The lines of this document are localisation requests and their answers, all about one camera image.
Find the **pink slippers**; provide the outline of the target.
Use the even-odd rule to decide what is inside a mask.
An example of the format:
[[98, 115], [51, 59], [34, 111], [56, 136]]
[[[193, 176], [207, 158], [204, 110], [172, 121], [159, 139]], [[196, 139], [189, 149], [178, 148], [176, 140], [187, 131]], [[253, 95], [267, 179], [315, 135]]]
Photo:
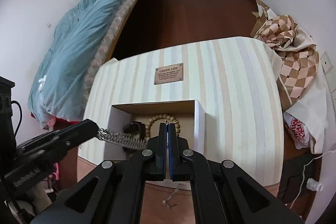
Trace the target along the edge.
[[51, 189], [59, 181], [59, 165], [58, 165], [58, 163], [54, 164], [54, 169], [53, 169], [52, 173], [47, 176], [45, 181], [47, 182], [47, 188], [48, 189]]

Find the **white paper on duvet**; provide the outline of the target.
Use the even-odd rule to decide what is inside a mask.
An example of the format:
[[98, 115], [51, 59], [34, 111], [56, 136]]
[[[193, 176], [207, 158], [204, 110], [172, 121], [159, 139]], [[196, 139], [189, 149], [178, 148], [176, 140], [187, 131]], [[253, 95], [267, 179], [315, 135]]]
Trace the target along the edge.
[[46, 84], [47, 75], [44, 75], [42, 78], [38, 79], [38, 92], [41, 93], [45, 84]]

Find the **white cardboard box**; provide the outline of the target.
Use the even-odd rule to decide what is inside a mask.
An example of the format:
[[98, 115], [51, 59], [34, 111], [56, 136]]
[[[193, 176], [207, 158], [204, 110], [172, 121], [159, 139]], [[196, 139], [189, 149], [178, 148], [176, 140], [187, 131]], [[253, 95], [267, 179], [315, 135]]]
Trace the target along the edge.
[[179, 136], [187, 139], [190, 148], [205, 151], [206, 113], [197, 100], [112, 105], [107, 129], [120, 133], [130, 122], [141, 122], [149, 136], [154, 137], [159, 124], [165, 121], [179, 124]]

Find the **white red plastic bag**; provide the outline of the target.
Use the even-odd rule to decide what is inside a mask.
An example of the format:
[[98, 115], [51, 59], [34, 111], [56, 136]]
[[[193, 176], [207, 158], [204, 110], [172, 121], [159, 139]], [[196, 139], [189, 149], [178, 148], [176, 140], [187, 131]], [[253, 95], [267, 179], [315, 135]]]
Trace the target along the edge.
[[283, 117], [297, 149], [309, 148], [312, 154], [322, 153], [328, 126], [325, 88], [309, 91], [284, 111]]

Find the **striped pink table cloth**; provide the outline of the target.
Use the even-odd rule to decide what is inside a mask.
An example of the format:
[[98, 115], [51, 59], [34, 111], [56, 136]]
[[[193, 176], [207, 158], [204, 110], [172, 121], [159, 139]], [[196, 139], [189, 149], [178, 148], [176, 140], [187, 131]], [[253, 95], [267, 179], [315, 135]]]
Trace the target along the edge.
[[110, 60], [94, 78], [84, 117], [121, 130], [132, 119], [172, 116], [191, 148], [233, 160], [269, 190], [284, 153], [281, 64], [266, 44], [243, 37]]

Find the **brown label patch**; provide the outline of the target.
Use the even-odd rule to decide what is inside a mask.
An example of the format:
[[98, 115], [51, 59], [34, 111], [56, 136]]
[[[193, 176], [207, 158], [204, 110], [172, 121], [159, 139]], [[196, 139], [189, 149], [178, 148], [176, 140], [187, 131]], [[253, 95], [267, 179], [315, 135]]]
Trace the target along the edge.
[[172, 64], [155, 69], [154, 84], [167, 84], [183, 81], [183, 63]]

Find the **checkered beige blanket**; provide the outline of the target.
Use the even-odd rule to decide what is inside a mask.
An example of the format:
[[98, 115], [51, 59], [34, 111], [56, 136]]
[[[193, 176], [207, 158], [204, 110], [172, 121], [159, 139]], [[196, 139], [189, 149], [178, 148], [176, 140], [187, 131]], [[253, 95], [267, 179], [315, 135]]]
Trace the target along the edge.
[[325, 115], [327, 87], [318, 75], [320, 58], [313, 39], [290, 15], [277, 15], [264, 2], [256, 3], [257, 23], [251, 35], [282, 61], [277, 77], [282, 109], [291, 115], [305, 111]]

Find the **white wall power strip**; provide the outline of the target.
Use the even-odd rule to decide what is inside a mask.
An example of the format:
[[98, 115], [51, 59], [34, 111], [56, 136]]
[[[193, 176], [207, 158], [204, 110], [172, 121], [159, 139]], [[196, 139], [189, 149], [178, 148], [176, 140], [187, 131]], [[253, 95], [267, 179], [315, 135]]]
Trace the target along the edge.
[[321, 65], [323, 69], [323, 73], [325, 75], [325, 79], [327, 82], [327, 86], [329, 88], [329, 93], [331, 96], [331, 101], [333, 104], [333, 110], [335, 112], [336, 104], [335, 104], [335, 99], [336, 99], [336, 70], [335, 66], [332, 64], [331, 59], [327, 52], [325, 51], [322, 56], [321, 56]]

